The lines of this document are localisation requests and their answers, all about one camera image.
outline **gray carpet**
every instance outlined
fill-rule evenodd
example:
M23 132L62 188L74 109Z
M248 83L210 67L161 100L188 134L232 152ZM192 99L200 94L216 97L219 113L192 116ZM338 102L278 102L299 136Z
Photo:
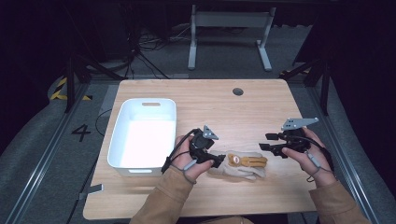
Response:
M184 28L184 25L180 25L176 29L181 31ZM272 72L263 70L255 47L255 41L262 34L258 29L246 29L240 34L221 29L200 30L196 69L193 71L187 68L189 35L162 49L143 51L143 54L173 78L278 78L282 70L292 68L291 63L308 32L309 27L275 27L271 30L266 50L273 66ZM110 62L104 66L111 67L119 63ZM127 74L129 78L164 78L152 66L151 69L148 68L139 59L134 59L131 70ZM118 73L124 75L125 72L121 70ZM310 94L312 91L319 92L320 85L309 90L302 84L303 78L304 75L294 77L290 81L290 90L303 117L320 117L317 102ZM49 89L49 96L57 84L55 82ZM69 217L70 223L128 221L86 220L82 215L84 201L76 201L87 178L86 186L90 185L89 175L102 145L101 133L106 131L111 113L107 110L112 106L117 85L117 81L101 75L93 76L88 86L77 83L76 88L82 94L91 95L92 100L78 102L68 115L64 114L66 101L52 100L15 136L0 158L0 223L6 223L8 218L17 220L16 223L66 223ZM336 130L339 144L353 163L367 199L375 211L377 223L396 223L394 198L361 148L333 85L329 94L330 116L325 119ZM59 124L64 124L64 129L60 130ZM90 133L85 134L81 140L80 134L72 132L78 128L83 131L84 125L87 127L86 132ZM310 128L332 150L332 139L323 122ZM58 138L54 136L55 133L60 134ZM49 146L54 137L58 139L57 144ZM47 167L40 167L43 178L37 179L37 188L26 192L24 188L29 183L29 178L36 176L38 171L35 168L42 162L43 155L48 155L46 159L50 163ZM337 160L335 166L337 176L349 189L346 174L340 169ZM305 213L304 216L307 223L315 223L317 218L316 213ZM289 214L289 223L304 223L304 219L301 214Z

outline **dark background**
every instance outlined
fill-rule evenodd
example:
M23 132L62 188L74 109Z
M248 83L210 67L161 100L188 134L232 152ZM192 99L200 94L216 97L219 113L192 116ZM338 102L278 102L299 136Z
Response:
M125 20L128 14L121 12L127 7L136 22ZM97 62L121 59L133 49L126 36L138 28L137 24L166 38L172 26L189 22L190 8L2 0L1 153L23 125L49 103L48 89L64 73L72 54ZM343 7L286 4L277 8L273 25L314 24L296 62L320 58L329 63L355 134L395 195L396 180L391 173L395 170L396 20L392 10L391 1L361 1Z

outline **tan sleeve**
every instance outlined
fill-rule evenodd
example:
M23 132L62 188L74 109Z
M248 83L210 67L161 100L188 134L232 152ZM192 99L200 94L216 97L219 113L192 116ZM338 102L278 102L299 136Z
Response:
M370 223L344 186L335 182L309 191L321 224Z
M192 186L181 171L170 166L130 223L176 223Z

